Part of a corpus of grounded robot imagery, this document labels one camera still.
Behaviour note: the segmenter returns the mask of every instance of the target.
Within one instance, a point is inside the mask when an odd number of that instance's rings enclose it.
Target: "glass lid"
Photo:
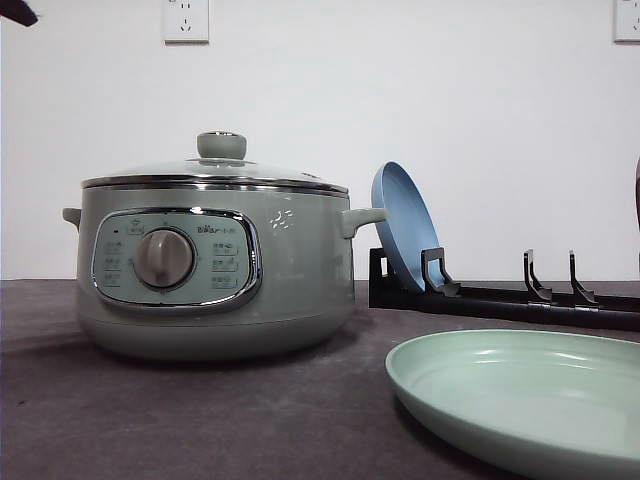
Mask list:
[[[108,177],[91,178],[82,188],[129,184],[218,184],[303,188],[348,193],[345,187],[325,182],[310,173],[258,165],[244,160],[247,140],[231,132],[198,135],[202,158],[147,165],[117,172]]]

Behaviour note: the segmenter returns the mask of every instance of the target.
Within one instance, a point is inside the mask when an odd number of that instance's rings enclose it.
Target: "plate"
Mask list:
[[[440,244],[418,188],[400,165],[389,162],[380,167],[371,187],[371,205],[387,209],[387,220],[376,223],[376,230],[398,278],[409,291],[424,292],[420,254]],[[436,285],[444,283],[437,261],[429,262],[429,276]]]
[[[387,355],[433,433],[532,478],[640,478],[640,344],[523,330],[415,338]]]

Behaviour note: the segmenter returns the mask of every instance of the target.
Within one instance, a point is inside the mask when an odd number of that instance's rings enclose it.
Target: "pot base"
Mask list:
[[[212,326],[145,326],[109,323],[79,315],[87,335],[122,355],[152,360],[235,360],[284,353],[330,337],[348,319],[319,315],[276,322]]]

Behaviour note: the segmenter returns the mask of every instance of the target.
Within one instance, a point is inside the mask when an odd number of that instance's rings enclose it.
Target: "stainless steel rim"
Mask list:
[[[125,175],[116,177],[91,178],[81,183],[82,188],[107,187],[131,184],[198,184],[198,185],[244,185],[256,187],[286,187],[300,190],[318,190],[347,194],[349,190],[330,183],[290,180],[281,178],[250,178],[198,175]]]
[[[329,197],[349,198],[348,190],[321,190],[315,188],[282,187],[272,185],[244,185],[237,183],[200,183],[200,182],[154,182],[154,183],[127,183],[119,185],[96,185],[87,187],[83,182],[83,188],[96,190],[163,190],[163,189],[185,189],[185,190],[235,190],[243,192],[278,192],[278,193],[300,193],[305,195],[324,195]]]

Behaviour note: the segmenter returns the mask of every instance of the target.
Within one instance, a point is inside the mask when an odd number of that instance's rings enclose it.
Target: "control panel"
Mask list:
[[[243,215],[150,208],[102,221],[92,275],[111,300],[168,307],[238,301],[258,286],[260,269],[255,228]]]

